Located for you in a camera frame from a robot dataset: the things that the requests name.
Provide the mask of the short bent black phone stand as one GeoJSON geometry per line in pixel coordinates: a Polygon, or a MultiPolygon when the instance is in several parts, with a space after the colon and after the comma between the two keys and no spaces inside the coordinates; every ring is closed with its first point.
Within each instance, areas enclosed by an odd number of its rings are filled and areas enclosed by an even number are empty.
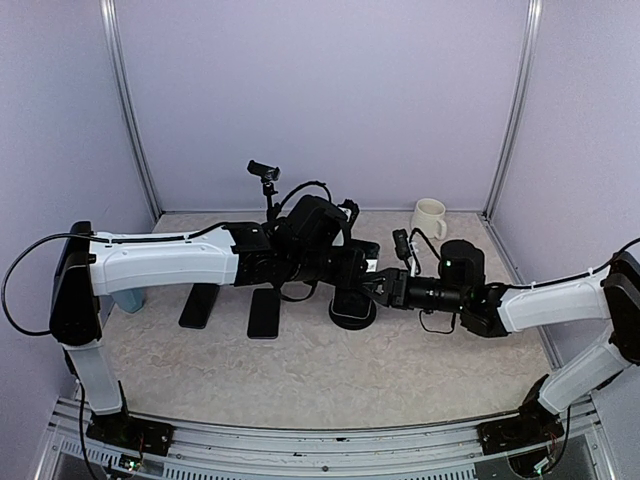
{"type": "Polygon", "coordinates": [[[358,291],[336,287],[328,312],[335,325],[357,331],[373,324],[377,307],[370,298],[358,291]]]}

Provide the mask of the purple phone black screen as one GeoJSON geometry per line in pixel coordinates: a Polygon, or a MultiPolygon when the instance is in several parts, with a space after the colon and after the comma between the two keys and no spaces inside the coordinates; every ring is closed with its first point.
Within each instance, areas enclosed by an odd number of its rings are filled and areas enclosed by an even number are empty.
{"type": "Polygon", "coordinates": [[[273,340],[279,334],[281,300],[274,289],[253,291],[247,335],[254,340],[273,340]]]}

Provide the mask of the tall black phone stand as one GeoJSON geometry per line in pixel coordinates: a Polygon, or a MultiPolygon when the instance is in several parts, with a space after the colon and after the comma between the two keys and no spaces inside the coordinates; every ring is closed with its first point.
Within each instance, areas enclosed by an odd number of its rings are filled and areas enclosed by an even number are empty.
{"type": "Polygon", "coordinates": [[[273,197],[277,194],[275,183],[279,180],[281,173],[280,168],[258,163],[254,159],[251,159],[247,165],[247,171],[251,175],[260,178],[262,193],[265,196],[267,203],[266,219],[268,221],[273,221],[278,215],[273,197]]]}

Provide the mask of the blue phone black screen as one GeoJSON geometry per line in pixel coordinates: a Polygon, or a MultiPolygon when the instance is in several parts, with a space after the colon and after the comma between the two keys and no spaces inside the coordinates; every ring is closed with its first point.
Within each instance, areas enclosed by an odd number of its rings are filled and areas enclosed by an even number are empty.
{"type": "Polygon", "coordinates": [[[188,329],[204,329],[208,323],[219,291],[219,285],[194,284],[180,315],[179,326],[188,329]]]}

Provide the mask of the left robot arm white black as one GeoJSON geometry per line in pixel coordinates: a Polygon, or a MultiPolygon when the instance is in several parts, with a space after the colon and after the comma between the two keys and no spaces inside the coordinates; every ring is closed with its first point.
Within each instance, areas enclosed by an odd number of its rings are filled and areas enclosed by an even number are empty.
{"type": "Polygon", "coordinates": [[[264,223],[215,223],[173,234],[96,232],[78,222],[54,274],[47,334],[69,357],[102,430],[121,445],[140,434],[102,341],[99,297],[178,284],[234,287],[288,282],[351,289],[369,267],[351,235],[355,203],[303,196],[288,215],[264,223]]]}

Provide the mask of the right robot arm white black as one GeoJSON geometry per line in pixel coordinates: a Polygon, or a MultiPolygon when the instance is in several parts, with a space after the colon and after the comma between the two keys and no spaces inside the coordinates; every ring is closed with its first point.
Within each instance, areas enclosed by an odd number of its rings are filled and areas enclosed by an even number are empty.
{"type": "Polygon", "coordinates": [[[589,348],[543,379],[534,390],[534,405],[513,419],[512,436],[531,444],[549,429],[550,414],[638,364],[639,263],[619,251],[581,274],[507,285],[486,282],[484,261],[483,251],[470,242],[449,240],[440,248],[437,277],[387,268],[362,275],[356,287],[386,307],[455,313],[464,328],[483,338],[570,321],[608,322],[589,348]]]}

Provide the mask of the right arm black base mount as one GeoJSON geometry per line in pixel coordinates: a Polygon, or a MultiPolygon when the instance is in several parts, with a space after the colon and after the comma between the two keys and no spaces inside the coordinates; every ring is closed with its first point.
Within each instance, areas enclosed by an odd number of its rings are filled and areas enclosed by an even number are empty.
{"type": "Polygon", "coordinates": [[[482,422],[476,427],[484,455],[535,445],[565,434],[560,413],[581,394],[570,398],[569,403],[558,411],[551,406],[544,406],[541,401],[542,390],[548,379],[549,376],[544,375],[533,384],[515,416],[482,422]]]}

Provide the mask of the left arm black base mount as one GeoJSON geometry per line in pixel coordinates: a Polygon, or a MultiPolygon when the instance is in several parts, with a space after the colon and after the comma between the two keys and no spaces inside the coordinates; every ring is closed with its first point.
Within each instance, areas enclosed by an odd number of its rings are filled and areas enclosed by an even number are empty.
{"type": "Polygon", "coordinates": [[[169,423],[132,416],[123,409],[110,415],[93,413],[86,433],[90,439],[108,445],[166,457],[174,427],[169,423]]]}

